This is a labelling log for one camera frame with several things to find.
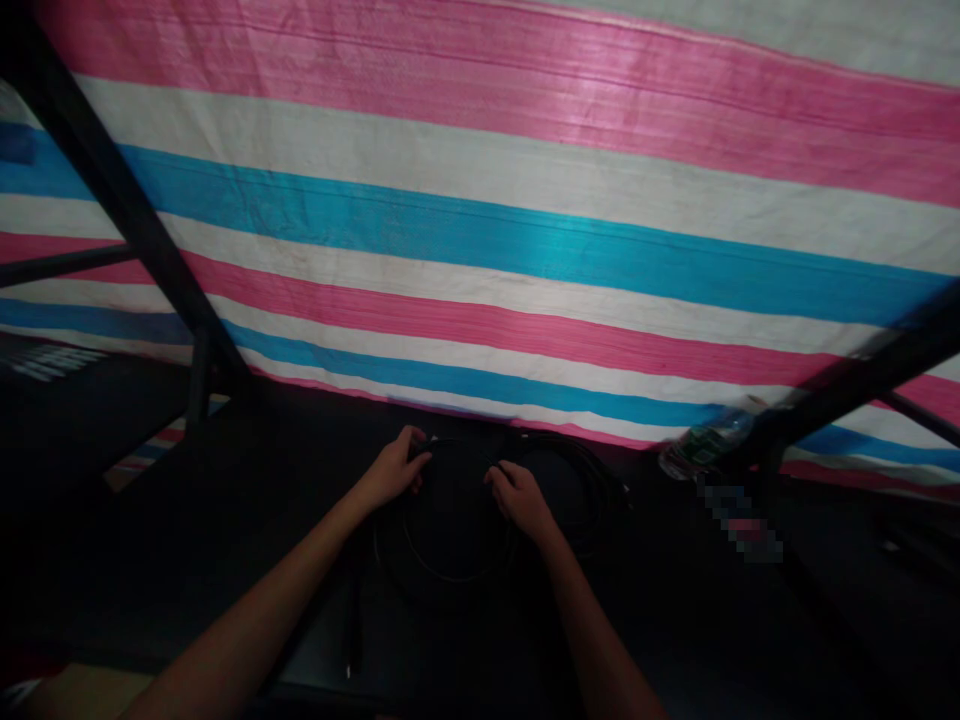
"person's left hand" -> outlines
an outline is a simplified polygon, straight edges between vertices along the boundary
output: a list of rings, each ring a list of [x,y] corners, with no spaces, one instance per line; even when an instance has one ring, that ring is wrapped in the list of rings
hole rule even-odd
[[[373,465],[354,486],[370,511],[390,502],[408,487],[414,493],[419,492],[423,484],[420,470],[433,456],[422,453],[409,462],[407,458],[410,450],[426,439],[423,430],[407,425],[396,440],[380,451]]]

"metal frame structure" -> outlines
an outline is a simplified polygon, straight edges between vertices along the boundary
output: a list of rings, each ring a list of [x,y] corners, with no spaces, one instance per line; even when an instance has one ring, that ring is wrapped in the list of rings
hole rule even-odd
[[[16,3],[0,9],[3,76],[20,93],[116,224],[127,246],[71,253],[0,267],[0,287],[114,262],[139,259],[194,333],[187,427],[206,417],[211,368],[235,382],[251,373],[196,278],[190,272],[123,155],[83,96],[43,31]],[[784,449],[856,408],[882,400],[960,447],[960,429],[895,393],[908,380],[960,353],[960,283],[912,314],[883,346],[829,368],[795,407],[767,413],[725,468],[759,464],[751,488],[763,501],[778,477]],[[794,553],[784,552],[781,572],[811,616],[834,641],[881,717],[906,718],[905,703],[883,679],[856,633]]]
[[[250,369],[120,150],[30,13],[0,7],[0,72],[77,170],[126,245],[0,266],[0,287],[139,260],[194,334],[189,427],[206,417],[214,364],[234,386]]]
[[[874,400],[886,402],[951,444],[960,430],[929,410],[896,394],[905,382],[960,354],[960,281],[912,313],[883,346],[865,350],[828,368],[811,382],[811,392],[790,410],[768,413],[730,459],[750,467],[772,449],[787,447]]]

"plastic bottle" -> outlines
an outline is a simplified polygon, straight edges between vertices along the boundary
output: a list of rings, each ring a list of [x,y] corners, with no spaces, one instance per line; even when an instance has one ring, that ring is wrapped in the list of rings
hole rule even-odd
[[[731,408],[716,420],[687,430],[660,453],[660,469],[674,480],[693,480],[698,472],[747,439],[753,429],[752,412],[760,412],[766,405],[750,397],[748,407]]]

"pink stripe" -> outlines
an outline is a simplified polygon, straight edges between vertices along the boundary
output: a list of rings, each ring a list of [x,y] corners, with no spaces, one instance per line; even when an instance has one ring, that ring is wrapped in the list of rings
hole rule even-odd
[[[952,380],[935,375],[921,375],[897,388],[897,392],[944,420],[960,425],[960,387]],[[881,402],[875,403],[887,407]]]
[[[618,435],[611,435],[609,433],[598,432],[596,430],[587,430],[582,428],[579,425],[574,425],[572,423],[565,423],[563,425],[553,425],[551,423],[539,422],[536,420],[523,420],[520,418],[496,418],[490,417],[488,415],[481,415],[479,413],[471,413],[465,410],[453,410],[449,407],[438,407],[434,405],[428,405],[425,403],[418,403],[412,400],[401,400],[393,397],[384,397],[381,395],[374,395],[373,393],[368,393],[363,390],[350,390],[339,388],[336,385],[330,385],[328,383],[320,382],[319,380],[308,380],[304,378],[288,378],[282,377],[280,375],[274,375],[265,370],[261,370],[256,365],[251,365],[250,369],[256,374],[261,375],[271,380],[276,380],[277,382],[291,383],[293,385],[301,385],[303,387],[313,388],[314,390],[325,390],[326,392],[333,392],[339,395],[348,395],[350,397],[363,398],[365,400],[375,400],[376,402],[386,402],[392,405],[401,405],[403,407],[413,408],[415,410],[426,410],[432,413],[438,413],[440,415],[452,415],[454,417],[463,417],[471,420],[483,420],[484,422],[495,422],[503,425],[509,425],[511,427],[524,427],[531,430],[551,430],[553,432],[562,433],[564,435],[570,435],[573,437],[583,438],[584,440],[593,440],[595,442],[607,443],[608,445],[622,445],[624,447],[634,448],[635,450],[648,450],[659,445],[659,443],[650,442],[647,440],[631,440],[630,438],[622,438]]]
[[[486,345],[648,375],[794,387],[837,358],[677,340],[492,305],[320,285],[184,252],[203,289],[267,312],[370,332]]]
[[[0,232],[0,262],[23,262],[63,253],[96,250],[122,244],[117,240],[99,238],[69,238],[52,235],[18,235]],[[107,265],[78,273],[61,275],[70,280],[96,280],[98,282],[123,283],[127,285],[153,285],[153,278],[139,260]]]
[[[924,495],[935,500],[960,502],[960,483],[949,485],[917,485],[869,470],[835,470],[807,460],[785,462],[781,472],[805,480],[832,483],[861,490],[899,490]]]
[[[177,430],[175,428],[164,428],[158,432],[155,436],[159,440],[167,440],[169,442],[180,442],[183,440],[183,430]]]
[[[51,5],[88,75],[960,206],[960,92],[727,38],[529,3]]]

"diagonal metal beam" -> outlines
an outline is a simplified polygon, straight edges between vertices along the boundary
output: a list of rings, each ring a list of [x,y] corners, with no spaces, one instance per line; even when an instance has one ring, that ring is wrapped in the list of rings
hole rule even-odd
[[[897,412],[906,415],[918,425],[922,425],[930,432],[942,437],[951,445],[960,448],[960,428],[953,423],[947,422],[925,407],[917,405],[913,400],[905,398],[903,395],[899,395],[892,390],[881,395],[880,399]]]
[[[190,391],[187,395],[187,434],[193,434],[207,419],[210,410],[210,334],[198,328],[193,339],[190,363]]]
[[[114,245],[113,247],[81,250],[80,252],[64,253],[63,255],[37,258],[36,260],[7,263],[0,265],[0,288],[136,259],[137,254],[129,245]]]
[[[774,443],[792,445],[960,353],[960,281],[911,313],[895,330],[900,334],[876,350],[865,351],[865,359],[844,360],[828,368],[811,383],[818,389],[793,408],[763,416],[725,466],[750,467]]]
[[[251,373],[120,150],[36,20],[0,3],[0,69],[86,182],[187,327],[206,328],[219,365]]]

